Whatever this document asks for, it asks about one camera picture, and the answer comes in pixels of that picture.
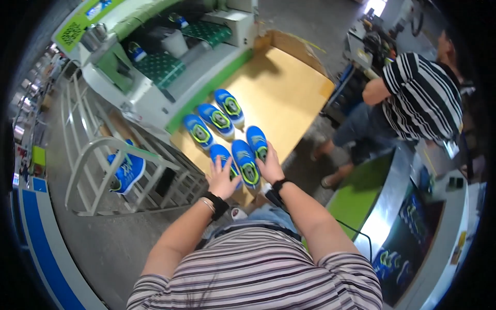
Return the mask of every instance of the workbench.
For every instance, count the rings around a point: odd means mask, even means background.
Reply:
[[[289,41],[295,40],[278,34],[278,38],[272,38],[272,45],[258,49],[253,58],[220,88],[237,99],[245,114],[245,127],[243,130],[236,129],[235,139],[246,141],[246,129],[256,125],[263,130],[283,163],[327,102],[334,84],[311,66],[315,67],[314,63],[307,64],[309,62],[305,63],[274,46],[287,47]],[[286,51],[301,55],[301,59],[308,57],[301,50]],[[206,102],[215,104],[213,98]],[[210,131],[217,143],[231,150],[230,141],[222,138],[213,128]],[[201,171],[210,174],[208,151],[196,144],[183,126],[171,136],[171,142]],[[256,192],[243,186],[233,195],[233,199],[241,206],[247,206]]]

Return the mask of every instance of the wall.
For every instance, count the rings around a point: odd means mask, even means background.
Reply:
[[[405,0],[388,0],[386,7],[380,16],[384,20],[383,27],[385,30],[389,30],[394,26],[404,1]],[[441,35],[447,22],[441,12],[435,8],[427,8],[423,11],[424,26],[422,27],[422,33],[418,35],[418,37],[414,37],[410,25],[407,25],[405,30],[403,30],[396,39],[398,52],[415,52],[429,60],[435,60],[437,38]]]

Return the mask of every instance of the jeans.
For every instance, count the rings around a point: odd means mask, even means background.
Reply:
[[[244,220],[238,220],[235,223],[236,224],[242,224],[242,223],[256,223],[259,221],[269,221],[272,222],[278,226],[284,227],[292,231],[293,233],[297,234],[298,231],[296,230],[295,225],[293,224],[293,221],[291,220],[291,217],[289,216],[288,213],[286,213],[283,209],[276,207],[272,204],[266,203],[260,208],[256,209],[253,211],[247,219]],[[219,227],[216,230],[214,230],[210,236],[208,236],[208,239],[212,238],[212,236],[216,235],[218,232],[222,231],[225,229],[227,226],[231,225],[228,224],[224,227]]]
[[[354,165],[387,154],[400,143],[398,134],[384,115],[382,104],[371,107],[365,102],[360,103],[333,136],[335,146],[356,142],[351,154]]]

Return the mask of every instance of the white bucket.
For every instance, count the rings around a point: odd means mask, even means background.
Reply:
[[[162,40],[162,47],[175,58],[181,57],[188,51],[183,34],[178,29]]]

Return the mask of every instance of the striped shirt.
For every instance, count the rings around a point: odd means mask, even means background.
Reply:
[[[405,53],[385,66],[383,73],[392,96],[382,109],[400,139],[439,142],[460,133],[460,84],[448,66]]]
[[[316,265],[302,243],[283,232],[243,227],[186,256],[172,279],[143,275],[128,310],[381,309],[371,264],[330,253]]]

